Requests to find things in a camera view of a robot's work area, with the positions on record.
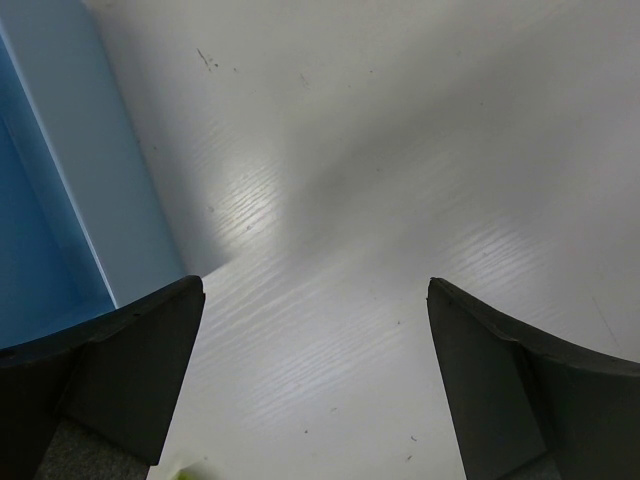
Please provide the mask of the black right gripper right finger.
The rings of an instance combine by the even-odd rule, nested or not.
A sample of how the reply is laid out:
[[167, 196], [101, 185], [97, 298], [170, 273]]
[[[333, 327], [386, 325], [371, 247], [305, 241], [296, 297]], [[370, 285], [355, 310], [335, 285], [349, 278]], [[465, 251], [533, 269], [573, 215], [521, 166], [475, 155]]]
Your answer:
[[427, 294], [469, 479], [636, 479], [639, 366], [516, 320], [452, 283]]

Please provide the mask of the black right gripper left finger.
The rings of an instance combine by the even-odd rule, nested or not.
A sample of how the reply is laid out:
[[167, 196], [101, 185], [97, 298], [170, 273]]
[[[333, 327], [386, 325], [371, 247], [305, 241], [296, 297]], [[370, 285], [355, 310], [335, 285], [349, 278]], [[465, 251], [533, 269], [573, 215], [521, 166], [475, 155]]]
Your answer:
[[146, 477], [160, 460], [204, 303], [201, 278], [189, 275], [2, 348], [2, 478]]

